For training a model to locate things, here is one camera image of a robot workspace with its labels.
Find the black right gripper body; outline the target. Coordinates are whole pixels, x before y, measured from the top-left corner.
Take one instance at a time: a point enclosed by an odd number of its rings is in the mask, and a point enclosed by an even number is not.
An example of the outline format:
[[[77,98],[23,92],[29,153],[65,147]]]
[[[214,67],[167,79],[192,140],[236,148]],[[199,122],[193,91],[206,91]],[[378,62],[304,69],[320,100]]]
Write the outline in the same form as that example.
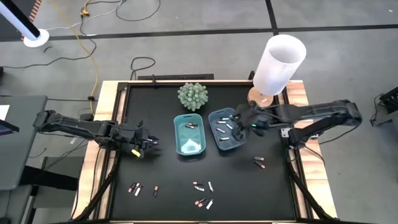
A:
[[[241,104],[237,107],[237,113],[246,115],[246,128],[270,128],[268,115],[256,105]]]

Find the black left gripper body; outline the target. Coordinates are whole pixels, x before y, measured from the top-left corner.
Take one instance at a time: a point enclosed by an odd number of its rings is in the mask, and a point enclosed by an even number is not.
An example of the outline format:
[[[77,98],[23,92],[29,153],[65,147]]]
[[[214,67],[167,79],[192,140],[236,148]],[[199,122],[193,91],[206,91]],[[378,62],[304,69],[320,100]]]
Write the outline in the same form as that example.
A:
[[[144,151],[149,146],[147,130],[143,124],[139,124],[132,132],[132,137],[123,144],[122,153],[126,156],[144,156]]]

